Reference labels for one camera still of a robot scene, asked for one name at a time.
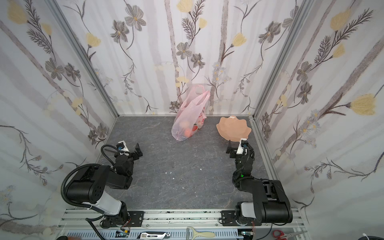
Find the pink scalloped plate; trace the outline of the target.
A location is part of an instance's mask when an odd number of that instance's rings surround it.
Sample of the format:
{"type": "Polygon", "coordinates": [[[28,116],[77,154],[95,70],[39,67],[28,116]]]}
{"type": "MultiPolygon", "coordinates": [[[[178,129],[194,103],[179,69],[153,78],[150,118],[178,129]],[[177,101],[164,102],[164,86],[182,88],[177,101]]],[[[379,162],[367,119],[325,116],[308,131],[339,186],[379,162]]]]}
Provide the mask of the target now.
{"type": "Polygon", "coordinates": [[[216,127],[221,137],[232,142],[248,139],[252,131],[245,119],[238,119],[235,116],[221,117],[216,127]]]}

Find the pink plastic bag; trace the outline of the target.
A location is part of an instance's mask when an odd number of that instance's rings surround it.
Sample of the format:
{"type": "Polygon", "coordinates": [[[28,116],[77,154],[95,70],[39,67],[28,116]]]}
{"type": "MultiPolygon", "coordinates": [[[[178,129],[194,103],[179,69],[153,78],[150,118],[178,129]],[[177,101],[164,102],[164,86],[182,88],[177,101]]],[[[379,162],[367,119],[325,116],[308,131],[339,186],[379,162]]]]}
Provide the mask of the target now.
{"type": "Polygon", "coordinates": [[[192,86],[172,126],[171,133],[177,141],[185,141],[203,127],[210,96],[210,91],[203,85],[192,86]]]}

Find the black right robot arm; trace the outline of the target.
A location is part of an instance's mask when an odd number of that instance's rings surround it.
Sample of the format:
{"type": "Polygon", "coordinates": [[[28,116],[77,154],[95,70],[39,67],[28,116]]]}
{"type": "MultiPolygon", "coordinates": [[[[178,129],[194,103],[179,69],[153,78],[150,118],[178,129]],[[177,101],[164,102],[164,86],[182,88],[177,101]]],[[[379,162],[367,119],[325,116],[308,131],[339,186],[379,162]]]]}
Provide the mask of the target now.
{"type": "Polygon", "coordinates": [[[222,219],[239,226],[291,223],[293,211],[281,182],[252,175],[255,151],[248,140],[241,139],[238,143],[229,141],[226,153],[235,160],[232,184],[238,191],[251,194],[252,201],[238,202],[234,218],[223,216],[222,219]]]}

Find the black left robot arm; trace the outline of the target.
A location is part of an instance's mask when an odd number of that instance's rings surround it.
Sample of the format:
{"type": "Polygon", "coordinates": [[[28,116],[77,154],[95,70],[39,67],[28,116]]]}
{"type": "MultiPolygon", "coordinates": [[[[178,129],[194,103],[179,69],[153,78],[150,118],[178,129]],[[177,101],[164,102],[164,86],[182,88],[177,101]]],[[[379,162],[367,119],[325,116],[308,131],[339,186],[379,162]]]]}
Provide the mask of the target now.
{"type": "Polygon", "coordinates": [[[126,203],[106,192],[106,188],[127,190],[133,181],[134,163],[143,156],[136,144],[130,151],[125,141],[115,146],[101,146],[101,154],[109,165],[85,164],[72,170],[63,180],[61,196],[74,207],[87,208],[99,214],[103,229],[114,227],[140,227],[144,213],[130,212],[126,203]]]}

